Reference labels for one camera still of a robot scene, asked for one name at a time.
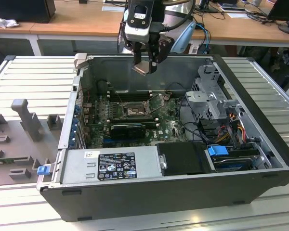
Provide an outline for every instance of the warning label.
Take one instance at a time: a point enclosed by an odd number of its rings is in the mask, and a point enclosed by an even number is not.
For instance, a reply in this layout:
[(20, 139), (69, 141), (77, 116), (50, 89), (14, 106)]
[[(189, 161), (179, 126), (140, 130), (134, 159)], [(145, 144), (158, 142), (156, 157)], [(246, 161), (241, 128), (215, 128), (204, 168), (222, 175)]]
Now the warning label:
[(137, 178), (135, 153), (100, 154), (97, 176), (99, 180)]

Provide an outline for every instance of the black computer case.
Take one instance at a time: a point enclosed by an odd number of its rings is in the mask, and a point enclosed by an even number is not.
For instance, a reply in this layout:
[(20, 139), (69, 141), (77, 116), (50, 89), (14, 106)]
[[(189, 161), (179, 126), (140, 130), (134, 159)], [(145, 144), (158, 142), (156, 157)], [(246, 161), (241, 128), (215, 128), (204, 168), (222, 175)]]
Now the black computer case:
[(55, 10), (54, 0), (0, 0), (0, 18), (18, 22), (48, 23)]

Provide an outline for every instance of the blue latch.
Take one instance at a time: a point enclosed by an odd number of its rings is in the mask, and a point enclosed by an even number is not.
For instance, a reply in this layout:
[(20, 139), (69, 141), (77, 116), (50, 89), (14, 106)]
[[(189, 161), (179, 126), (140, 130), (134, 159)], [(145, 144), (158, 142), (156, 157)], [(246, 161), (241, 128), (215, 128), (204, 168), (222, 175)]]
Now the blue latch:
[(37, 175), (50, 175), (50, 165), (46, 165), (46, 166), (39, 166), (38, 170), (37, 170)]
[(210, 156), (229, 155), (228, 150), (225, 146), (211, 146), (210, 148), (208, 148), (208, 152)]

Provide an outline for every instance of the wooden desk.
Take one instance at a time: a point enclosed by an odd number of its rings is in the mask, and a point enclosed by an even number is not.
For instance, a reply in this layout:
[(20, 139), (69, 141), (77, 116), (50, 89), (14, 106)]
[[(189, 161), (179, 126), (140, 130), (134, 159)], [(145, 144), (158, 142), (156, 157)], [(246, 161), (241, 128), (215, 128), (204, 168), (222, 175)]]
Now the wooden desk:
[(33, 27), (34, 23), (20, 23), (20, 26), (8, 27), (3, 29), (0, 27), (0, 33), (10, 33), (10, 34), (30, 34), (30, 29)]
[[(101, 2), (79, 4), (78, 1), (55, 0), (55, 5), (56, 13), (50, 23), (22, 23), (21, 27), (0, 29), (0, 38), (28, 39), (35, 55), (42, 55), (39, 39), (117, 40), (122, 12), (102, 11)], [(210, 14), (204, 15), (205, 26), (211, 32), (211, 44), (289, 47), (289, 34), (280, 31), (277, 25), (266, 26), (251, 19), (231, 18), (228, 14), (225, 17), (225, 20), (218, 20)], [(196, 47), (203, 39), (203, 31), (195, 30), (192, 47)]]
[(123, 12), (102, 11), (103, 3), (55, 1), (56, 12), (48, 24), (35, 23), (32, 34), (117, 37)]

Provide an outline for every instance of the white paper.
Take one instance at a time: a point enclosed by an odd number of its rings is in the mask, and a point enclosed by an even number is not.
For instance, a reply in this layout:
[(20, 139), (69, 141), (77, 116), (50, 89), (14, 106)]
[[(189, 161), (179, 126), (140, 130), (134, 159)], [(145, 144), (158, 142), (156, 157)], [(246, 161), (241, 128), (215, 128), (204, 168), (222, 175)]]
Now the white paper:
[(19, 26), (19, 24), (16, 22), (14, 19), (2, 19), (0, 18), (0, 27), (1, 28), (7, 28), (7, 27), (14, 27), (14, 26)]
[(248, 18), (245, 13), (227, 13), (231, 18)]
[(100, 154), (100, 151), (85, 152), (84, 158), (98, 158), (99, 154)]

